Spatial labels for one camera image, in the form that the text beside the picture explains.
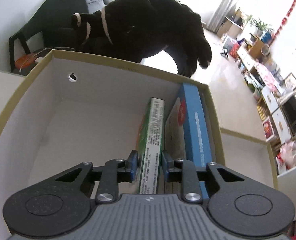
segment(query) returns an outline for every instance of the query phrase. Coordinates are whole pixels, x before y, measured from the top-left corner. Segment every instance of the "drawer handle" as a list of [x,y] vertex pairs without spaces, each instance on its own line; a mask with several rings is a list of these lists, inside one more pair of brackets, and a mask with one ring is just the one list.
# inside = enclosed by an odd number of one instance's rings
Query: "drawer handle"
[[283,131],[282,123],[279,121],[279,127]]

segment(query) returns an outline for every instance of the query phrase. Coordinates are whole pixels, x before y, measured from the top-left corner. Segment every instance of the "tiled floor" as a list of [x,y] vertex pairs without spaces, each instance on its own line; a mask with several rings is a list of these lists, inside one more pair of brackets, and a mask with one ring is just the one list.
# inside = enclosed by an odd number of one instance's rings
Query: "tiled floor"
[[[265,141],[256,101],[237,64],[232,57],[227,60],[220,55],[221,42],[215,34],[205,31],[205,36],[212,48],[212,61],[206,70],[198,67],[192,79],[209,85],[220,127]],[[144,64],[177,73],[175,62],[164,51]]]

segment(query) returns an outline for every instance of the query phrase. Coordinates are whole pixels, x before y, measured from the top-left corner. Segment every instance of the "curtain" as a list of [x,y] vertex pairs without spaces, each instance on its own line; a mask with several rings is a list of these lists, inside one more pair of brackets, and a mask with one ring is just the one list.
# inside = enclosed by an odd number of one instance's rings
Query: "curtain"
[[207,23],[207,29],[214,33],[217,33],[224,17],[235,6],[237,2],[238,0],[222,0],[219,7]]

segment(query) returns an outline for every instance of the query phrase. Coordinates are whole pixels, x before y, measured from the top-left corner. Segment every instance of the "white drawer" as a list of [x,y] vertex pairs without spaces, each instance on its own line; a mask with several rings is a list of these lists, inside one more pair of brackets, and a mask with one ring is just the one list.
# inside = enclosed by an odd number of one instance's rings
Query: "white drawer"
[[249,54],[246,55],[246,57],[243,59],[242,62],[244,63],[248,71],[250,71],[255,64],[255,61],[252,59],[252,57]]
[[272,119],[275,122],[281,144],[285,143],[286,140],[291,139],[290,129],[287,122],[280,110],[280,108],[272,114]]
[[243,60],[248,54],[248,52],[245,50],[244,47],[240,46],[240,48],[237,50],[237,54],[240,57],[240,59]]
[[268,86],[265,86],[261,90],[261,94],[268,106],[270,113],[273,113],[274,111],[276,111],[279,106],[278,106],[277,100],[275,99],[273,93],[270,91],[270,88]]

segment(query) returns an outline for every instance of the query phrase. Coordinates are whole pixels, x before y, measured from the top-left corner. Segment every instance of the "silver screw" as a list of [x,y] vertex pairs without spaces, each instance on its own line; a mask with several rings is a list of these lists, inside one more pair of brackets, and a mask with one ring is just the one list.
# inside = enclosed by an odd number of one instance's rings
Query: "silver screw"
[[101,193],[97,196],[97,199],[102,202],[111,201],[113,199],[113,196],[109,193]]
[[188,193],[185,195],[185,198],[189,201],[198,201],[201,199],[201,196],[197,193]]

